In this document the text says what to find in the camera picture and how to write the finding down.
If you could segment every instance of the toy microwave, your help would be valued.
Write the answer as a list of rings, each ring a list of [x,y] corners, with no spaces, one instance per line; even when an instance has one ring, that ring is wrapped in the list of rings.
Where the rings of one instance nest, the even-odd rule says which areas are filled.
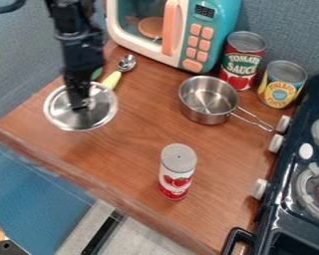
[[[234,30],[241,0],[107,0],[112,39],[137,53],[202,74]]]

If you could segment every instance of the orange button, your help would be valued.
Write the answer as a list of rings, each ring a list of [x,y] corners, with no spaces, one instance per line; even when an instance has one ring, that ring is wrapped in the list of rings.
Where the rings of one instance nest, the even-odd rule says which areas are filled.
[[[188,45],[192,47],[196,47],[198,44],[198,38],[195,36],[189,36],[188,38]]]
[[[206,52],[198,52],[197,59],[201,62],[206,62],[206,60],[208,59],[208,54]]]
[[[202,37],[206,40],[210,40],[214,34],[214,30],[212,28],[203,28]]]
[[[205,52],[207,52],[207,51],[209,51],[209,49],[210,49],[210,42],[209,41],[205,41],[205,40],[201,40],[200,42],[199,42],[199,49],[201,49],[202,51],[205,51]]]
[[[183,67],[187,70],[190,70],[194,73],[199,73],[202,70],[202,63],[194,61],[194,60],[183,60]]]
[[[186,55],[188,56],[188,57],[190,57],[190,58],[195,58],[195,56],[196,56],[196,49],[194,49],[194,48],[187,48],[186,49]]]
[[[201,33],[201,25],[192,24],[190,27],[190,33],[194,36],[199,36],[199,33]]]

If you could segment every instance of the wooden countertop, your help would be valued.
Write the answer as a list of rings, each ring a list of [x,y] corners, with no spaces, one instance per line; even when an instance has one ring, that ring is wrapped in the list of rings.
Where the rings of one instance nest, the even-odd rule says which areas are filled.
[[[129,52],[110,44],[104,76]],[[63,85],[59,78],[0,120],[0,141],[196,253],[218,252],[232,227],[251,227],[258,203],[249,194],[274,161],[267,151],[273,133],[236,118],[211,127],[190,121],[177,91],[191,74],[136,56],[137,67],[116,88],[119,111],[106,126],[63,131],[46,120],[43,104]],[[292,112],[264,106],[254,90],[240,93],[240,105],[273,125]],[[182,201],[166,200],[158,189],[160,152],[174,142],[198,156]]]

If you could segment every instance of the red and white can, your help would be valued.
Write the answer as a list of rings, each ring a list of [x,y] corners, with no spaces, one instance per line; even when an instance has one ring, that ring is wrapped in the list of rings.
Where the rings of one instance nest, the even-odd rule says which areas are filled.
[[[184,144],[173,143],[160,154],[159,191],[168,199],[184,199],[191,186],[197,165],[195,151]]]
[[[239,31],[227,37],[227,46],[218,77],[238,91],[254,86],[258,66],[265,54],[265,42],[261,36]]]

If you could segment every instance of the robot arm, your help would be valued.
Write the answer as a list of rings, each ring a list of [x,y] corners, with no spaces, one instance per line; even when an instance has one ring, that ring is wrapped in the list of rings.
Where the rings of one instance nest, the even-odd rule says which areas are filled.
[[[64,55],[64,79],[74,111],[89,103],[90,82],[104,65],[103,30],[93,22],[96,0],[46,0]]]

